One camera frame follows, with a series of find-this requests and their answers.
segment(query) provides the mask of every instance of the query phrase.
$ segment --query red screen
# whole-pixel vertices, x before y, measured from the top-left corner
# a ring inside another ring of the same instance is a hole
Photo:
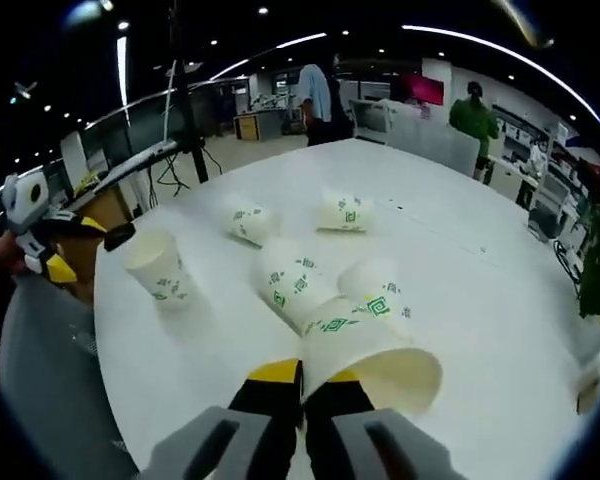
[[[403,73],[400,80],[411,87],[414,98],[433,105],[443,104],[444,83],[415,73]]]

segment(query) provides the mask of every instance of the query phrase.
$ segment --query round table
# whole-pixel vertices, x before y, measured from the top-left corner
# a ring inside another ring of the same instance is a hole
[[[316,232],[313,212],[326,186],[373,198],[373,229]],[[140,469],[157,442],[207,407],[227,406],[249,371],[297,355],[295,335],[249,285],[257,249],[218,226],[229,192],[281,211],[283,235],[315,252],[328,281],[359,258],[395,259],[410,328],[444,368],[432,408],[412,421],[447,446],[467,478],[547,477],[578,425],[578,365],[563,333],[565,322],[578,321],[573,286],[514,203],[446,167],[359,140],[248,165],[136,221],[175,235],[209,300],[186,318],[158,318],[122,268],[126,245],[99,249],[102,376]],[[302,450],[299,442],[289,478],[312,478]]]

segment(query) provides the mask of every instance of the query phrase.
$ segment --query white paper cup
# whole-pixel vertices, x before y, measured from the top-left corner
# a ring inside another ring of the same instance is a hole
[[[129,244],[124,268],[153,296],[158,308],[180,308],[191,301],[193,281],[167,230],[136,233]]]
[[[267,304],[296,332],[307,316],[338,296],[318,274],[315,261],[295,242],[272,238],[258,253],[253,281]]]
[[[399,335],[407,336],[411,310],[400,288],[395,264],[385,258],[362,260],[338,277],[340,293],[365,306]]]
[[[228,233],[259,246],[268,238],[280,234],[280,213],[237,195],[230,195],[226,199],[222,215],[223,228]]]
[[[318,228],[364,232],[373,221],[373,201],[326,190],[318,208]]]
[[[350,369],[375,408],[425,412],[442,383],[437,358],[348,299],[337,298],[313,312],[303,328],[305,402],[318,388]]]

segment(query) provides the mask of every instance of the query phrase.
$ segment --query ceiling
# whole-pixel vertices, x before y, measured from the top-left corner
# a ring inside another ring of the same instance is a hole
[[[59,140],[121,106],[116,39],[121,20],[129,22],[129,101],[166,88],[170,63],[168,9],[171,0],[111,0],[113,10],[70,25],[80,2],[0,2],[0,171],[26,170],[59,155]],[[327,37],[284,50],[269,51],[231,75],[275,70],[313,61],[329,49],[351,58],[418,59],[445,52],[452,63],[512,84],[563,118],[600,150],[600,124],[571,95],[519,60],[451,36],[409,32],[403,24],[424,25],[474,35],[504,46],[542,65],[589,102],[600,115],[600,6],[564,11],[553,2],[526,5],[548,48],[534,48],[494,2],[366,2],[346,8],[333,2],[182,1],[182,38],[187,61],[204,62],[190,81],[208,79],[227,66],[280,43],[325,32]],[[266,6],[267,15],[258,9]],[[349,35],[342,35],[348,30]],[[515,81],[508,80],[514,75]],[[31,99],[16,96],[14,82],[30,85]],[[17,101],[10,100],[16,96]],[[44,107],[51,105],[45,112]],[[15,158],[21,158],[16,165]]]

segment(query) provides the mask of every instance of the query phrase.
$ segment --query person in green shirt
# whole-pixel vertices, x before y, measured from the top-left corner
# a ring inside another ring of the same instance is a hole
[[[451,107],[449,125],[480,140],[480,150],[473,174],[473,178],[479,180],[482,177],[482,171],[491,165],[488,158],[489,137],[498,138],[498,123],[491,110],[480,100],[482,87],[478,82],[469,82],[467,93],[469,93],[469,98],[456,100]]]

